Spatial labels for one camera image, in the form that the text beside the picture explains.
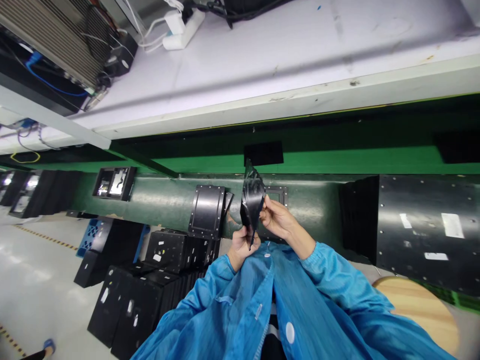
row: floor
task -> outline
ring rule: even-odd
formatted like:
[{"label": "floor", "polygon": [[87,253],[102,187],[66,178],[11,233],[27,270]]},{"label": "floor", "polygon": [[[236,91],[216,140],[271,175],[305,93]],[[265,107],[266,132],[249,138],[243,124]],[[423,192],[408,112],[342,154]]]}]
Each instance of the floor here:
[{"label": "floor", "polygon": [[[3,225],[0,229],[0,324],[8,331],[15,349],[0,336],[0,359],[21,359],[42,348],[46,338],[53,338],[57,352],[53,360],[115,359],[110,350],[96,340],[87,325],[97,301],[101,284],[80,288],[73,283],[81,259],[67,243],[77,247],[88,220],[45,216],[21,227]],[[60,241],[54,243],[43,235]],[[145,239],[142,259],[148,245]],[[230,242],[222,240],[220,253]],[[353,263],[370,282],[378,279],[377,270]],[[380,270],[382,276],[391,275]],[[480,352],[480,316],[449,307],[460,328],[460,360],[478,360]]]}]

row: black plastic panel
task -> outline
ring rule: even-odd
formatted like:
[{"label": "black plastic panel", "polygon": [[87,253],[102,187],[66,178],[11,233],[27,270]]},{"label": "black plastic panel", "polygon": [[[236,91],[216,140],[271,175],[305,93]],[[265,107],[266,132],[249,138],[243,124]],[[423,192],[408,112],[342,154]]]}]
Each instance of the black plastic panel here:
[{"label": "black plastic panel", "polygon": [[480,296],[474,186],[391,175],[379,184],[377,266]]},{"label": "black plastic panel", "polygon": [[225,188],[197,185],[188,223],[188,234],[198,239],[219,239]]},{"label": "black plastic panel", "polygon": [[250,247],[254,243],[255,232],[259,227],[259,216],[265,199],[265,185],[259,172],[252,166],[250,159],[246,159],[245,176],[241,194],[240,217],[241,223],[247,228],[247,237]]}]

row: white power strip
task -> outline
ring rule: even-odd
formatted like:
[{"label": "white power strip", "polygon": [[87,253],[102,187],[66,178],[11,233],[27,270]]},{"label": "white power strip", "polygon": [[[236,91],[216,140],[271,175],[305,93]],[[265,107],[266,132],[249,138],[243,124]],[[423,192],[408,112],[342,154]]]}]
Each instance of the white power strip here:
[{"label": "white power strip", "polygon": [[187,47],[200,25],[204,22],[205,13],[194,9],[193,15],[188,19],[185,30],[180,34],[169,33],[163,38],[163,47],[166,50],[182,50]]}]

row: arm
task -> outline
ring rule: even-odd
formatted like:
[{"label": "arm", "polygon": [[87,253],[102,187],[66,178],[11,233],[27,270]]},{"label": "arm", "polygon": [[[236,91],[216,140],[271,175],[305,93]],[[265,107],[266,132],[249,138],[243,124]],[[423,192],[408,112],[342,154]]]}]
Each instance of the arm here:
[{"label": "arm", "polygon": [[285,239],[316,288],[353,321],[364,341],[387,359],[453,359],[414,321],[391,314],[389,300],[331,247],[317,243],[286,207],[265,197],[263,225]]},{"label": "arm", "polygon": [[247,245],[247,228],[243,227],[233,233],[232,245],[227,255],[220,256],[209,267],[204,278],[198,279],[193,289],[178,303],[178,306],[167,312],[158,323],[155,331],[140,346],[131,360],[164,359],[187,323],[198,313],[204,311],[215,297],[227,287],[235,274],[242,267],[245,259],[260,246],[260,238],[249,251]]}]

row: yellow safety line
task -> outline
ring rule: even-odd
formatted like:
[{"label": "yellow safety line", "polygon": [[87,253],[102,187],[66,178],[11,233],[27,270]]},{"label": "yellow safety line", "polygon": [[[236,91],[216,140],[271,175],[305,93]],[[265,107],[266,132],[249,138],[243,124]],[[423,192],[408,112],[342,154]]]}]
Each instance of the yellow safety line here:
[{"label": "yellow safety line", "polygon": [[69,248],[69,249],[72,249],[74,251],[77,251],[79,248],[76,247],[76,246],[73,246],[73,245],[70,245],[69,243],[66,243],[66,242],[63,242],[63,241],[60,241],[60,240],[56,240],[54,239],[53,237],[50,237],[50,236],[47,236],[47,235],[43,235],[39,232],[35,232],[33,230],[30,230],[30,229],[27,229],[26,227],[23,227],[23,226],[20,226],[20,225],[13,225],[14,227],[16,227],[17,229],[20,229],[20,230],[23,230],[23,231],[26,231],[27,233],[30,233],[30,234],[33,234],[33,235],[36,235],[38,237],[41,237],[43,239],[47,239],[48,241],[51,241],[53,242],[54,244],[59,244],[59,245],[62,245],[66,248]]},{"label": "yellow safety line", "polygon": [[10,345],[12,345],[15,350],[21,353],[22,358],[25,358],[27,356],[25,351],[20,347],[19,343],[14,340],[14,338],[9,334],[7,329],[5,329],[5,326],[3,326],[1,323],[0,323],[0,336],[5,337],[5,339],[8,340]]}]

